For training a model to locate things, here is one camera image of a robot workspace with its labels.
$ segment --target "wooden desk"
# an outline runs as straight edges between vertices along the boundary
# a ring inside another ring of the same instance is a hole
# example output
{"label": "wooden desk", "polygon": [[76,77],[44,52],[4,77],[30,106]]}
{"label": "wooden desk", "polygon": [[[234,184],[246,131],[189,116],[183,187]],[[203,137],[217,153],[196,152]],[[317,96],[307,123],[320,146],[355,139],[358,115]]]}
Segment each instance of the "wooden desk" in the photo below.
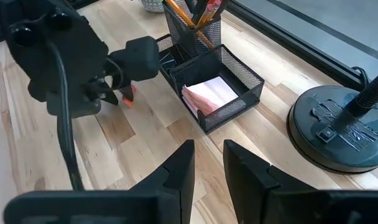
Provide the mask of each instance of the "wooden desk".
{"label": "wooden desk", "polygon": [[[110,51],[127,40],[168,33],[165,16],[139,1],[102,0],[80,12]],[[332,79],[225,12],[223,43],[265,78],[261,103],[204,135],[164,78],[136,83],[133,108],[103,103],[96,116],[74,120],[76,153],[87,189],[128,189],[150,174],[186,139],[196,142],[192,223],[236,223],[223,171],[224,139],[233,139],[319,189],[378,189],[378,169],[363,175],[325,172],[304,160],[287,137],[289,107],[305,90]],[[32,99],[29,79],[0,43],[0,222],[4,205],[31,190],[70,189],[56,119]]]}

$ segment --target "black metal pole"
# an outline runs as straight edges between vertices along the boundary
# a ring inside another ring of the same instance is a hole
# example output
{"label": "black metal pole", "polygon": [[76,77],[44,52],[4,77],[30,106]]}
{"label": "black metal pole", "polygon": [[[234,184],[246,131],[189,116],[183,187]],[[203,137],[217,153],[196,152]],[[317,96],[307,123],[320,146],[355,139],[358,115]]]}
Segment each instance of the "black metal pole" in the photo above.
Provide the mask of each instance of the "black metal pole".
{"label": "black metal pole", "polygon": [[378,76],[346,105],[346,109],[355,117],[366,114],[378,103]]}

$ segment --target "mesh pencil holder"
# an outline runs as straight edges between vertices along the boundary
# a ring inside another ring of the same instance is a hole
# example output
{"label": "mesh pencil holder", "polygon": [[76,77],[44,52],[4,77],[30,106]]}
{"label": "mesh pencil holder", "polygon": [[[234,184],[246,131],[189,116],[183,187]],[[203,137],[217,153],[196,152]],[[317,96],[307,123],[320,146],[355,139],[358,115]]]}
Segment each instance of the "mesh pencil holder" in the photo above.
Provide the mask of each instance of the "mesh pencil holder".
{"label": "mesh pencil holder", "polygon": [[181,100],[184,85],[196,85],[216,77],[221,77],[237,94],[236,99],[208,115],[204,115],[200,110],[197,111],[196,120],[205,133],[213,131],[258,104],[264,86],[264,79],[224,45],[176,66],[171,69],[169,75],[169,83]]}
{"label": "mesh pencil holder", "polygon": [[[176,0],[175,3],[191,19],[192,14],[185,1]],[[163,7],[173,44],[180,44],[191,57],[201,55],[221,44],[220,17],[194,28],[189,26],[166,2],[163,2]]]}
{"label": "mesh pencil holder", "polygon": [[171,87],[175,86],[170,76],[171,69],[189,61],[192,57],[180,44],[174,44],[172,36],[167,34],[156,40],[159,46],[160,71]]}

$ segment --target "pencil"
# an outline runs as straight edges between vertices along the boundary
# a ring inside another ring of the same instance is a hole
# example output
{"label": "pencil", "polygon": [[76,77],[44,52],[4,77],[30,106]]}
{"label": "pencil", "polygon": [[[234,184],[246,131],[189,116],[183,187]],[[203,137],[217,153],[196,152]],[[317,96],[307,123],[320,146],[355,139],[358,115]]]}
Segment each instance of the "pencil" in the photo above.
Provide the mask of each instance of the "pencil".
{"label": "pencil", "polygon": [[205,22],[206,17],[208,17],[208,15],[210,15],[213,12],[213,10],[214,10],[213,5],[208,4],[206,10],[204,10],[203,15],[201,15],[200,17],[199,22],[197,23],[197,26],[201,26]]}
{"label": "pencil", "polygon": [[[178,15],[190,26],[194,27],[196,29],[196,25],[192,22],[192,20],[185,14],[185,12],[179,8],[177,3],[175,3],[173,0],[165,0],[172,9],[178,13]],[[201,31],[198,31],[197,34],[199,37],[204,41],[204,43],[207,45],[209,49],[214,48],[214,45],[207,39],[207,37],[202,33]]]}
{"label": "pencil", "polygon": [[214,17],[216,11],[219,9],[219,7],[221,7],[221,0],[215,0],[213,6],[214,6],[213,12],[211,14],[208,14],[206,16],[204,22],[208,22],[208,21],[212,20],[212,18]]}

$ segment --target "orange clamp tip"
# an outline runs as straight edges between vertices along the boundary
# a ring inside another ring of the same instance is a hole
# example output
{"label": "orange clamp tip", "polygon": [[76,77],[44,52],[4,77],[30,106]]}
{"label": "orange clamp tip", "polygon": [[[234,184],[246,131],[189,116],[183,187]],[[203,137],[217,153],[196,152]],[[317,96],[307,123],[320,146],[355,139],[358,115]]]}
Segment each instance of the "orange clamp tip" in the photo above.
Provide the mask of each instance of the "orange clamp tip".
{"label": "orange clamp tip", "polygon": [[122,96],[122,102],[127,105],[129,108],[132,107],[132,101],[129,101],[125,96]]}

